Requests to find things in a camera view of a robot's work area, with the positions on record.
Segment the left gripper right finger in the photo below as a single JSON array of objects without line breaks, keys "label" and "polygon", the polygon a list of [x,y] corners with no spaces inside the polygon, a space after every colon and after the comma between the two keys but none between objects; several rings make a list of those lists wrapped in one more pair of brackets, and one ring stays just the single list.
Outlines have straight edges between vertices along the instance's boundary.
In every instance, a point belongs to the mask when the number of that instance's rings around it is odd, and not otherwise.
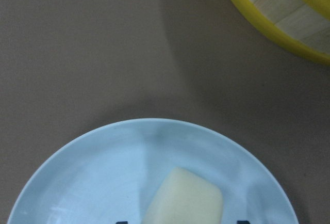
[{"label": "left gripper right finger", "polygon": [[236,224],[250,224],[248,220],[237,220]]}]

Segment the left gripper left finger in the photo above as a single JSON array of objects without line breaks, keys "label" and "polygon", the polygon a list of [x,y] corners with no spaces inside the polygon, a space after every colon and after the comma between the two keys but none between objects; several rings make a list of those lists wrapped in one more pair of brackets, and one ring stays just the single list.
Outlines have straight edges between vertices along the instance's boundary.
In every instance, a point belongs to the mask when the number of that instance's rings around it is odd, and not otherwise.
[{"label": "left gripper left finger", "polygon": [[115,224],[128,224],[128,221],[117,221]]}]

